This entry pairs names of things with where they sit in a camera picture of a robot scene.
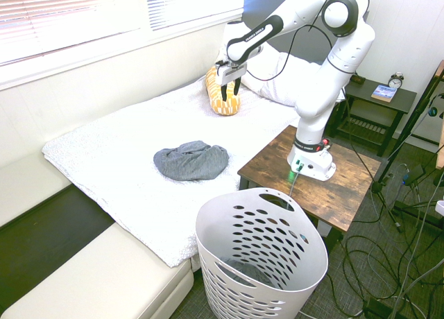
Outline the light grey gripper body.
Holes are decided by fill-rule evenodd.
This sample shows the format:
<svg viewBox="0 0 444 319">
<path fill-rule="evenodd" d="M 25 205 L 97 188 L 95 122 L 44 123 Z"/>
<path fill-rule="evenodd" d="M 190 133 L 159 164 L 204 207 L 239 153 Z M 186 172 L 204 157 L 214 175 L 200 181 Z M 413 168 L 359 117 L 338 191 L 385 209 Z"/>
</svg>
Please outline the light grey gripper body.
<svg viewBox="0 0 444 319">
<path fill-rule="evenodd" d="M 219 86 L 227 85 L 242 77 L 247 72 L 247 63 L 232 67 L 229 62 L 217 62 L 216 67 L 216 84 Z"/>
</svg>

